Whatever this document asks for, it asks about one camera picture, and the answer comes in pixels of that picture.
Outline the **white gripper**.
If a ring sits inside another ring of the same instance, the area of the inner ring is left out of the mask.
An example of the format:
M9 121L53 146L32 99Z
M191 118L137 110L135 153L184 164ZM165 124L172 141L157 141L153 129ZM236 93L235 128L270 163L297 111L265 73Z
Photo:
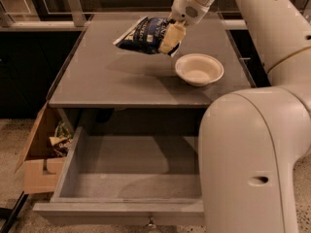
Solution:
M174 0L170 17L177 22L168 25L158 50L164 54L173 54L186 36L185 25L198 24L209 9L209 6L198 0Z

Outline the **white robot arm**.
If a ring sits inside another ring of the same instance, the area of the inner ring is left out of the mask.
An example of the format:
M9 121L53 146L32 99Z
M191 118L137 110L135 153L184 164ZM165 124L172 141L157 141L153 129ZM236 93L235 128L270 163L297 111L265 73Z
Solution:
M215 0L174 0L199 23ZM235 0L270 85L231 92L204 114L199 174L208 233L298 233L294 165L311 148L311 24L290 0Z

